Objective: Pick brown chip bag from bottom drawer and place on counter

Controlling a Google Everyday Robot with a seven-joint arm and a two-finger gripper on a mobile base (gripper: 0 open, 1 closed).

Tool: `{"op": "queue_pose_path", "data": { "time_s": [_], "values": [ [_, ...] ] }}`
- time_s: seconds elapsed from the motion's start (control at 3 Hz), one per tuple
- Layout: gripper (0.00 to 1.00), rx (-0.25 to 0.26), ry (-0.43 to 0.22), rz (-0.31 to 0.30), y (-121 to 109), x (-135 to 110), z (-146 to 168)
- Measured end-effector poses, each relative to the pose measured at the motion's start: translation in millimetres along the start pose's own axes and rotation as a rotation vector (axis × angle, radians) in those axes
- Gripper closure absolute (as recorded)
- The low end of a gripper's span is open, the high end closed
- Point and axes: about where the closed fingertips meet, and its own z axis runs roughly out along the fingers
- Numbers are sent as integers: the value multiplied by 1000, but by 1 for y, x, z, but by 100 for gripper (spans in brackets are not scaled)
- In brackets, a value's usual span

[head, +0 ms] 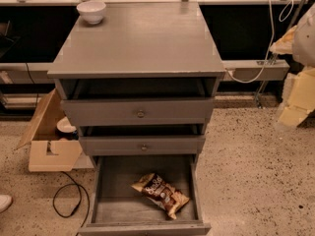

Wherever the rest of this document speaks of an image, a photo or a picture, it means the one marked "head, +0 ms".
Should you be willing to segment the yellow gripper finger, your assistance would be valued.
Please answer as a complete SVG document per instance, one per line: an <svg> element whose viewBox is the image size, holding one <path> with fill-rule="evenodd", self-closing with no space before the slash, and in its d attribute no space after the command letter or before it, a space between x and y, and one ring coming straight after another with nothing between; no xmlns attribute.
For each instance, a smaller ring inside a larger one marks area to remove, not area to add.
<svg viewBox="0 0 315 236"><path fill-rule="evenodd" d="M274 42L269 50L275 54L291 54L296 26L290 28L280 39Z"/></svg>
<svg viewBox="0 0 315 236"><path fill-rule="evenodd" d="M278 122L297 127L315 110L315 68L306 66L297 75L288 73L283 85L283 102Z"/></svg>

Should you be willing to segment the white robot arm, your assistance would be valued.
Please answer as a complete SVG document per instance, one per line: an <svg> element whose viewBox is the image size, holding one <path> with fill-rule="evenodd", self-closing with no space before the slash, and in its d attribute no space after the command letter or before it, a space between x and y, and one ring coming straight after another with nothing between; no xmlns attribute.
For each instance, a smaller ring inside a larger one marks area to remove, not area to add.
<svg viewBox="0 0 315 236"><path fill-rule="evenodd" d="M315 5L270 47L275 54L291 54L303 66L297 75L288 74L283 85L283 103L278 122L297 127L315 110Z"/></svg>

